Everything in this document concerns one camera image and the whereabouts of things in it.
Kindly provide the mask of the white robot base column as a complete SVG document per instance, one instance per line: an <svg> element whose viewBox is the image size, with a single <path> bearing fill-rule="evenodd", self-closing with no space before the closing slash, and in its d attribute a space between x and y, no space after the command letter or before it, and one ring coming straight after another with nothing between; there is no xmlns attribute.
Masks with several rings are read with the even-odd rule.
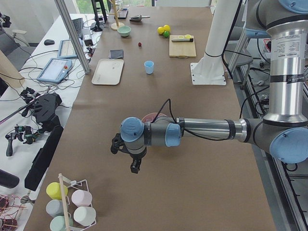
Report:
<svg viewBox="0 0 308 231"><path fill-rule="evenodd" d="M241 4L241 0L219 0L216 4L204 56L191 63L193 85L226 85L222 57Z"/></svg>

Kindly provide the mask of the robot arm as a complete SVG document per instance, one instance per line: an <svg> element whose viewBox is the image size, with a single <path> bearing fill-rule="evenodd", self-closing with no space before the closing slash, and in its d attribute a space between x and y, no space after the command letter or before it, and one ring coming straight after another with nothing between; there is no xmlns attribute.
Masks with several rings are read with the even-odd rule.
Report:
<svg viewBox="0 0 308 231"><path fill-rule="evenodd" d="M111 152L131 156L138 172L148 146L173 147L183 136L205 140L236 139L258 146L282 162L308 157L308 120L302 114L308 3L305 0L250 0L246 33L271 39L269 110L262 119L192 119L156 115L151 122L136 117L122 121Z"/></svg>

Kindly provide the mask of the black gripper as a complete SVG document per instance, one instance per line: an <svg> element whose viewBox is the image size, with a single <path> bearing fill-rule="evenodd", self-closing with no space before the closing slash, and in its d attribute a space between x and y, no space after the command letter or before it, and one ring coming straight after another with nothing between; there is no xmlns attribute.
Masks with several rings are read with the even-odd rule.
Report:
<svg viewBox="0 0 308 231"><path fill-rule="evenodd" d="M128 148L126 146L126 143L122 140L120 133L117 133L112 138L112 145L110 150L112 154L117 154L118 151L129 154L130 157L133 159L130 165L130 171L134 174L138 174L138 172L140 171L142 158L147 153L147 148L144 146L138 148L137 150Z"/></svg>

